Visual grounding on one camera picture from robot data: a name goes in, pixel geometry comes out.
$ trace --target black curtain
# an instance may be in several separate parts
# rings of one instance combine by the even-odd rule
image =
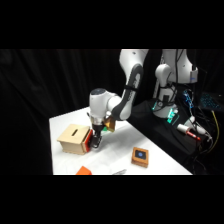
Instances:
[[[52,174],[49,118],[89,106],[89,94],[105,88],[122,95],[126,78],[121,49],[1,49],[2,174]],[[189,50],[194,60],[194,50]],[[152,98],[162,50],[152,49],[135,105]],[[223,93],[221,49],[197,49],[208,70],[206,90]]]

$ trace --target green light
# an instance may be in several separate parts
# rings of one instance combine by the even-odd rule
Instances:
[[[152,110],[155,110],[155,108],[156,108],[156,105],[157,105],[157,102],[155,102],[155,105],[154,105],[154,107],[152,108]]]
[[[170,110],[169,115],[168,115],[168,123],[171,123],[173,118],[175,117],[175,113],[173,112],[173,109]]]

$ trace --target tabletop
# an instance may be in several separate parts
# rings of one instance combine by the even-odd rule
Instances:
[[[124,169],[125,175],[191,175],[127,121],[117,121],[113,133],[104,132],[98,149],[85,155],[63,152],[58,137],[70,124],[91,127],[87,112],[90,109],[84,108],[49,120],[54,175],[75,175],[82,166],[93,175],[112,175]],[[149,151],[148,168],[131,163],[134,147]]]

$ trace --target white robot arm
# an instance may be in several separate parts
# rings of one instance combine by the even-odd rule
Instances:
[[[90,118],[95,131],[92,147],[97,148],[101,141],[101,131],[105,127],[107,112],[117,121],[127,120],[131,115],[137,91],[143,78],[143,64],[149,49],[123,49],[120,54],[120,64],[126,74],[127,83],[122,97],[105,89],[95,89],[90,94]],[[156,70],[160,84],[158,101],[153,108],[155,116],[168,118],[175,107],[175,83],[195,83],[198,80],[198,70],[193,69],[187,58],[186,49],[163,49],[165,64]]]
[[[198,69],[193,68],[194,66],[188,60],[186,49],[163,49],[163,57],[165,64],[160,65],[156,70],[160,92],[153,110],[155,116],[168,118],[170,110],[176,107],[174,102],[177,92],[172,83],[196,83],[198,81]]]
[[[122,97],[105,89],[95,89],[90,94],[90,119],[95,134],[92,147],[97,148],[107,112],[117,121],[127,120],[131,115],[137,91],[143,78],[143,64],[149,49],[122,49],[120,65],[126,75],[126,86]]]

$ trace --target wooden box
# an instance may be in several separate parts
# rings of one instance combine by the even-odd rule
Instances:
[[[132,154],[132,164],[148,168],[149,151],[140,148],[134,148]]]
[[[93,130],[89,126],[71,124],[57,139],[63,152],[84,155],[90,151],[89,142]]]

